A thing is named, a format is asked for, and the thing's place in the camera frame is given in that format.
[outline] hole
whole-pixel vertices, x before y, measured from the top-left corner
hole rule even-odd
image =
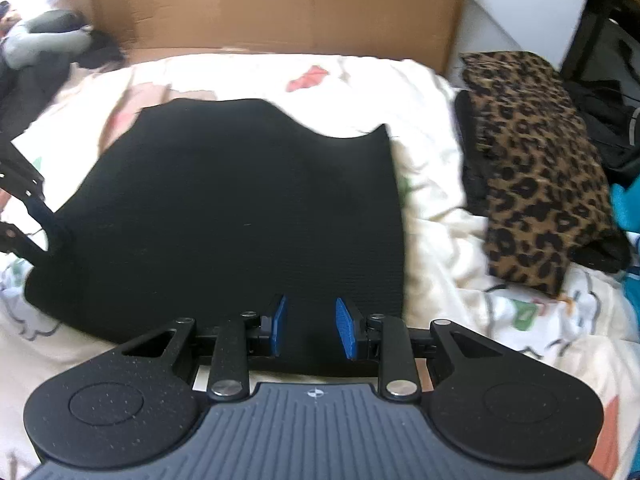
[[[167,330],[156,337],[143,341],[135,348],[123,352],[123,355],[136,357],[160,357],[175,334],[175,330]]]
[[[481,342],[471,339],[460,332],[451,332],[453,341],[456,342],[462,355],[467,359],[480,359],[484,357],[500,357],[499,352],[484,346]]]
[[[207,391],[207,381],[209,381],[209,365],[199,365],[196,373],[196,378],[193,381],[192,389],[196,392]]]

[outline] bed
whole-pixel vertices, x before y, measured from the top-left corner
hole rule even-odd
[[[55,210],[100,153],[126,134],[140,108],[176,97],[265,99],[326,136],[360,136],[388,124],[404,221],[407,325],[426,328],[433,319],[451,319],[585,381],[606,413],[591,465],[607,478],[622,480],[640,427],[635,314],[614,278],[575,264],[556,300],[488,275],[482,251],[486,219],[462,207],[461,150],[450,107],[455,92],[432,70],[410,60],[195,54],[79,77],[14,145],[44,176],[46,202]],[[179,218],[172,198],[164,200],[167,214]],[[39,225],[17,200],[8,200],[2,220],[44,245]],[[188,264],[175,261],[176,266]],[[9,254],[2,256],[1,268],[0,477],[14,480],[38,464],[22,427],[28,395],[47,378],[111,344],[26,303],[27,262]],[[422,371],[428,388],[424,364]],[[254,384],[283,378],[252,374]],[[201,386],[199,378],[195,387]]]

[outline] blue tab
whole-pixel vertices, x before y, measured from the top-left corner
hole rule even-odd
[[[349,315],[347,306],[340,298],[335,300],[335,325],[338,327],[338,333],[340,334],[347,359],[353,359],[356,357],[356,338],[353,335],[353,319],[351,319]]]
[[[273,327],[271,329],[271,355],[280,355],[280,341],[278,336],[280,335],[280,329],[284,323],[285,307],[287,304],[287,297],[283,296],[278,305],[276,315],[273,316]]]

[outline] cardboard sheet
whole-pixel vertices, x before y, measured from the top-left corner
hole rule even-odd
[[[92,0],[95,25],[140,49],[414,59],[444,73],[463,0]]]
[[[93,0],[58,0],[56,7],[79,12],[89,23],[96,23]]]

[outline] leopard print fabric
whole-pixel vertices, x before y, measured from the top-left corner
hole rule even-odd
[[[559,75],[529,52],[464,54],[477,147],[492,161],[492,275],[557,295],[572,249],[613,234],[609,187]]]

